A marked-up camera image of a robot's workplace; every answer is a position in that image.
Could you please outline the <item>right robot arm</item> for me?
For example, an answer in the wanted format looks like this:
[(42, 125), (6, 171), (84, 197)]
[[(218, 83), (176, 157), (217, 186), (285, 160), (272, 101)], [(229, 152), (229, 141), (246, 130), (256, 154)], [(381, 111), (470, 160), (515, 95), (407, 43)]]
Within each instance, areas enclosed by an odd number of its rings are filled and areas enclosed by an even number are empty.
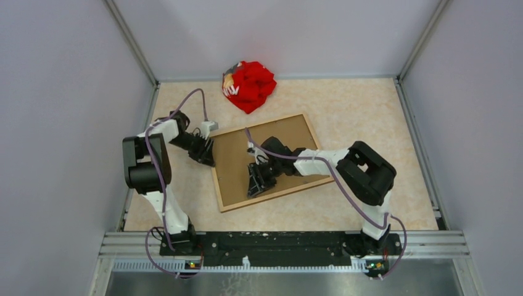
[(277, 178), (286, 176), (330, 176), (343, 195), (363, 217), (361, 244), (370, 254), (378, 254), (387, 245), (390, 232), (389, 202), (396, 169), (367, 143), (356, 141), (339, 150), (291, 150), (272, 136), (262, 145), (250, 141), (247, 153), (254, 157), (248, 165), (247, 197), (254, 198), (272, 189)]

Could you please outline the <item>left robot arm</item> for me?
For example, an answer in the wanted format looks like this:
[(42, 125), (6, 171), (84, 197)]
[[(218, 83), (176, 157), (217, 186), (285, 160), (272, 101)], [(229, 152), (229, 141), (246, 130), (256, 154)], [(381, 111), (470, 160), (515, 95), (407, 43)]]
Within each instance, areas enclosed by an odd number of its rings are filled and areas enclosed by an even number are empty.
[(166, 248), (190, 255), (198, 245), (196, 231), (188, 215), (179, 206), (171, 188), (172, 170), (167, 144), (185, 150), (199, 164), (215, 166), (214, 140), (210, 133), (218, 123), (205, 120), (194, 132), (187, 128), (189, 117), (181, 111), (158, 118), (145, 132), (124, 138), (123, 167), (127, 186), (142, 195), (153, 206), (163, 226)]

